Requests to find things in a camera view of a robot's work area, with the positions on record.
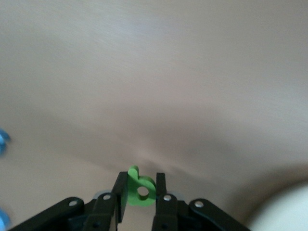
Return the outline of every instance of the beige surface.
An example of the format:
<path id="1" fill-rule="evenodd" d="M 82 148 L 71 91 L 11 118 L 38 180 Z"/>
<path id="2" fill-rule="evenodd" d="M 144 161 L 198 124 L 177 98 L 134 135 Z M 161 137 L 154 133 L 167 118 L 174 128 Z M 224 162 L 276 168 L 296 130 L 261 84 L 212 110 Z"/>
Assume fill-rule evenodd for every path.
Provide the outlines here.
<path id="1" fill-rule="evenodd" d="M 308 3 L 0 1 L 0 206 L 17 224 L 132 164 L 187 201 L 306 163 Z M 128 208 L 122 230 L 149 230 Z"/>

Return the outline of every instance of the green object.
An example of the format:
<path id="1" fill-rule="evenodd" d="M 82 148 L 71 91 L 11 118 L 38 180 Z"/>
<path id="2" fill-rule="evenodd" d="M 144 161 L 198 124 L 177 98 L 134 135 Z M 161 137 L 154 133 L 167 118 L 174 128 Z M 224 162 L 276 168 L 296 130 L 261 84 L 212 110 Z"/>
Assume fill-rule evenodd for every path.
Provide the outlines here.
<path id="1" fill-rule="evenodd" d="M 140 195 L 138 188 L 145 187 L 147 195 Z M 139 176 L 137 166 L 131 166 L 128 170 L 128 203 L 130 205 L 149 206 L 155 202 L 156 185 L 152 178 Z"/>

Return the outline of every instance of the silver screw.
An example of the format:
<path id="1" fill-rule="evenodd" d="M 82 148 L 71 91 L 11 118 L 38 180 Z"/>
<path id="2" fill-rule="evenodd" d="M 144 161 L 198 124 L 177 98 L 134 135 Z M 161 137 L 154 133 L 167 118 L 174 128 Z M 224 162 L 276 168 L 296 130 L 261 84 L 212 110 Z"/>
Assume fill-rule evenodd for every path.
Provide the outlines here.
<path id="1" fill-rule="evenodd" d="M 170 195 L 165 195 L 164 196 L 165 201 L 171 201 L 171 196 Z"/>
<path id="2" fill-rule="evenodd" d="M 110 198 L 111 198 L 111 195 L 109 195 L 109 194 L 103 196 L 103 199 L 104 199 L 104 200 L 109 200 Z"/>
<path id="3" fill-rule="evenodd" d="M 194 206 L 196 206 L 197 208 L 202 208 L 204 206 L 204 204 L 201 201 L 196 201 L 194 203 Z"/>
<path id="4" fill-rule="evenodd" d="M 75 206 L 77 205 L 78 201 L 71 201 L 68 205 L 69 206 Z"/>

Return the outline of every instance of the shiny blue object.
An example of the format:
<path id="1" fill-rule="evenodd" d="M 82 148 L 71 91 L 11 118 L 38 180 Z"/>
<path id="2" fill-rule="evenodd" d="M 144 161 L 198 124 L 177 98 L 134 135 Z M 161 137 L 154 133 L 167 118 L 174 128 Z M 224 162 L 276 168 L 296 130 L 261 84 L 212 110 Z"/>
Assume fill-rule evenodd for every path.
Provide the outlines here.
<path id="1" fill-rule="evenodd" d="M 10 141 L 10 140 L 11 140 L 11 138 L 10 138 L 9 134 L 6 131 L 0 129 L 0 154 L 2 154 L 5 151 L 6 142 Z"/>
<path id="2" fill-rule="evenodd" d="M 0 231 L 6 231 L 10 224 L 11 220 L 9 215 L 0 209 Z"/>

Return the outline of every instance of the green object with hole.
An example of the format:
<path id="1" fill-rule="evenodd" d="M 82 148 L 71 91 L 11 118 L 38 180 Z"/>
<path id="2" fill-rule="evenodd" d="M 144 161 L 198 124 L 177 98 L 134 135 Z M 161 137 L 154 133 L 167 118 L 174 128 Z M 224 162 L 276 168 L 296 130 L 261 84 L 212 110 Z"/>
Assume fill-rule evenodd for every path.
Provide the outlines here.
<path id="1" fill-rule="evenodd" d="M 147 195 L 140 195 L 138 188 L 145 187 Z M 155 181 L 148 176 L 139 176 L 139 168 L 131 166 L 128 170 L 128 203 L 130 205 L 150 206 L 156 199 Z"/>

